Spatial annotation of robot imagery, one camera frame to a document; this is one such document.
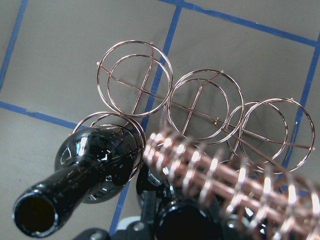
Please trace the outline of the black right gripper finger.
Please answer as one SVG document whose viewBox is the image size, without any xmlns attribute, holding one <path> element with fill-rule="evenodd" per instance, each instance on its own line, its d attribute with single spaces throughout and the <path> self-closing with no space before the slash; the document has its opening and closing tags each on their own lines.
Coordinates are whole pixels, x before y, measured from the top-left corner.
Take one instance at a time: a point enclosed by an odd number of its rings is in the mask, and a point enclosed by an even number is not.
<svg viewBox="0 0 320 240">
<path fill-rule="evenodd" d="M 156 216 L 157 196 L 156 191 L 142 192 L 141 220 L 153 224 Z"/>
</svg>

